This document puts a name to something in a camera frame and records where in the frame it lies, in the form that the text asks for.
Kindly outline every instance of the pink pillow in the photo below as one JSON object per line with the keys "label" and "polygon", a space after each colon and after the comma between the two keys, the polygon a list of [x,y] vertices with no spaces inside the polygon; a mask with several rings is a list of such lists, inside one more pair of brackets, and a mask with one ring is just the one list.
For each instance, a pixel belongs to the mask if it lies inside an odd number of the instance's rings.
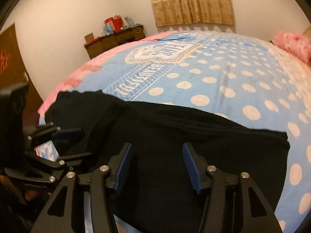
{"label": "pink pillow", "polygon": [[311,66],[311,38],[290,32],[280,32],[272,42]]}

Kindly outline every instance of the bed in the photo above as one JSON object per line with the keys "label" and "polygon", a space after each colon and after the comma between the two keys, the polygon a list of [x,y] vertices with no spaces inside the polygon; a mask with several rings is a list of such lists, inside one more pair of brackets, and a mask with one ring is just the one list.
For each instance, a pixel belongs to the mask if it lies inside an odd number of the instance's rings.
{"label": "bed", "polygon": [[[44,114],[60,91],[97,91],[125,101],[197,108],[248,128],[286,131],[291,149],[275,215],[293,233],[311,203],[311,72],[271,43],[231,33],[169,31],[111,49],[90,60],[46,99]],[[52,142],[36,148],[56,160]],[[126,232],[131,226],[117,219]]]}

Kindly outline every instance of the brown door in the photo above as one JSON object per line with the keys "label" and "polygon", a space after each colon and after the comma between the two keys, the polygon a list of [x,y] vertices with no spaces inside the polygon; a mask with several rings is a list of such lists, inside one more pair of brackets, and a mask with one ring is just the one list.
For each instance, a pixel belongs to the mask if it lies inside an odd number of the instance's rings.
{"label": "brown door", "polygon": [[27,79],[29,79],[29,93],[23,112],[23,122],[24,125],[36,125],[39,117],[37,110],[43,101],[24,66],[13,24],[0,35],[0,89]]}

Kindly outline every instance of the curtain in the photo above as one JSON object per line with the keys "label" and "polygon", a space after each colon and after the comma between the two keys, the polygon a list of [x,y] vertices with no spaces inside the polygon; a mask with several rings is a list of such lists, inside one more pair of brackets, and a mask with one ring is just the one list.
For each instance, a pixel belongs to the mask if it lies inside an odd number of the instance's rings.
{"label": "curtain", "polygon": [[157,26],[191,23],[234,25],[231,0],[151,0]]}

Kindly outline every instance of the black cloth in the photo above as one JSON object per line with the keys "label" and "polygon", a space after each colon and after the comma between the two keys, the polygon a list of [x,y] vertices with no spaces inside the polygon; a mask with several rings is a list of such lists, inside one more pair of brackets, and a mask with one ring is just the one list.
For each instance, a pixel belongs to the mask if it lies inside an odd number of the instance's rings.
{"label": "black cloth", "polygon": [[182,144],[223,172],[250,173],[273,209],[281,195],[290,148],[283,132],[245,128],[201,110],[124,102],[99,92],[61,92],[45,115],[62,128],[81,128],[85,139],[60,155],[92,152],[107,164],[125,142],[135,150],[114,213],[143,232],[197,232],[204,197],[196,195]]}

